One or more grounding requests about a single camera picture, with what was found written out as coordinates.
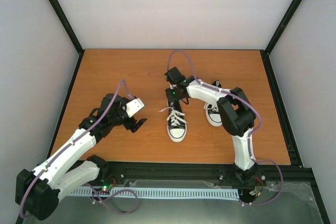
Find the black canvas sneaker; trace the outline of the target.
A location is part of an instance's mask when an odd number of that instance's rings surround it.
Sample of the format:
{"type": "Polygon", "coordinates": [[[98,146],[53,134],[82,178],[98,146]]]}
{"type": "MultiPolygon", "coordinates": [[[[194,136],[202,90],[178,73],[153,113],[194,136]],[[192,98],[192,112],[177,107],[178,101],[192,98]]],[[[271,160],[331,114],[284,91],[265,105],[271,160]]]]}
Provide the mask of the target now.
{"type": "Polygon", "coordinates": [[[222,120],[221,120],[219,113],[218,114],[208,114],[207,111],[205,110],[205,115],[210,125],[214,127],[222,126],[222,120]]]}
{"type": "Polygon", "coordinates": [[[169,138],[179,143],[184,140],[187,133],[187,121],[185,113],[182,111],[181,105],[178,101],[168,101],[168,116],[167,116],[167,133],[169,138]]]}

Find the white shoelace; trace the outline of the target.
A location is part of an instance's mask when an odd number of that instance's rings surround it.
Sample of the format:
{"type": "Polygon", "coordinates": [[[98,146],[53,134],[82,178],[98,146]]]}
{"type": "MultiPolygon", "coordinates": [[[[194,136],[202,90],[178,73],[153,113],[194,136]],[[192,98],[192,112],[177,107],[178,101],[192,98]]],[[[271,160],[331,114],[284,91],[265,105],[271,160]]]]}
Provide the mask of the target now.
{"type": "Polygon", "coordinates": [[[204,109],[207,111],[208,114],[218,114],[218,108],[217,106],[210,104],[210,103],[205,103],[204,109]]]}

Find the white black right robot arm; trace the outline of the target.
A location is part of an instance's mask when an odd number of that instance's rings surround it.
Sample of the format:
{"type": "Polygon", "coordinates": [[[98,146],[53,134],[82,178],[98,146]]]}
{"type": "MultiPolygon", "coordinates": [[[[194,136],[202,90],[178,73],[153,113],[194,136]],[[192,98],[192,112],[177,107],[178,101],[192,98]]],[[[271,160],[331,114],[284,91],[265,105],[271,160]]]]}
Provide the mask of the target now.
{"type": "Polygon", "coordinates": [[[187,121],[181,103],[189,99],[203,101],[210,125],[222,126],[232,136],[235,160],[234,173],[241,180],[249,179],[256,172],[256,161],[251,145],[256,112],[252,109],[245,93],[240,88],[222,89],[219,81],[205,83],[193,76],[185,77],[174,67],[165,73],[170,87],[167,97],[167,132],[174,142],[182,141],[187,132],[187,121]]]}

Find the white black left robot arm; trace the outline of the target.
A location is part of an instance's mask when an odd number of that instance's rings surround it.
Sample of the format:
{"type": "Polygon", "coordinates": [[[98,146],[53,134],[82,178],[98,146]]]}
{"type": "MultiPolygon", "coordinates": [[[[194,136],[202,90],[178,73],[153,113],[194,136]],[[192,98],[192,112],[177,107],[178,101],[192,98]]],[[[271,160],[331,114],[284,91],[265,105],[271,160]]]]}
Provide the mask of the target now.
{"type": "Polygon", "coordinates": [[[122,125],[126,130],[136,132],[146,119],[137,120],[134,116],[144,107],[137,97],[128,99],[107,94],[59,150],[33,170],[20,171],[15,188],[20,217],[25,218],[28,212],[38,220],[45,220],[73,190],[93,180],[100,184],[106,182],[109,177],[107,162],[97,155],[90,156],[76,168],[72,166],[114,127],[122,125]]]}

